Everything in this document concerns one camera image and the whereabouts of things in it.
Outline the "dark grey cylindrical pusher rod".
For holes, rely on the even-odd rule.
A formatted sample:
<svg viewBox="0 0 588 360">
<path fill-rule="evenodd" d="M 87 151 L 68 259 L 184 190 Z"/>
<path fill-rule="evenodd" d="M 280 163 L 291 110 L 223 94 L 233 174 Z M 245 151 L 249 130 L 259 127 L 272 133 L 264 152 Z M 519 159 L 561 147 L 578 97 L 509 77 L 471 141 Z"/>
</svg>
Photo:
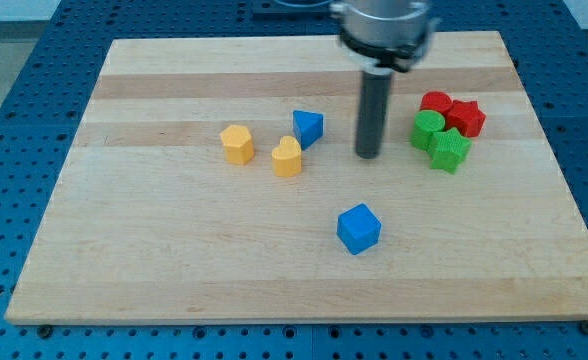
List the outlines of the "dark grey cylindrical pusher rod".
<svg viewBox="0 0 588 360">
<path fill-rule="evenodd" d="M 362 72 L 355 140 L 361 158 L 373 159 L 380 153 L 392 78 L 391 72 Z"/>
</svg>

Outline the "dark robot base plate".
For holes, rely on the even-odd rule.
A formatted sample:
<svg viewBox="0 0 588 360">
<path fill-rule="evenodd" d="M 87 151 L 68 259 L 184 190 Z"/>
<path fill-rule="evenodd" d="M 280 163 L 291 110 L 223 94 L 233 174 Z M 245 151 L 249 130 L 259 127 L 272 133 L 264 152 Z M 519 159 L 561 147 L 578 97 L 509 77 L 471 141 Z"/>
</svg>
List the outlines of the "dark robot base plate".
<svg viewBox="0 0 588 360">
<path fill-rule="evenodd" d="M 323 19 L 332 0 L 251 0 L 255 19 Z"/>
</svg>

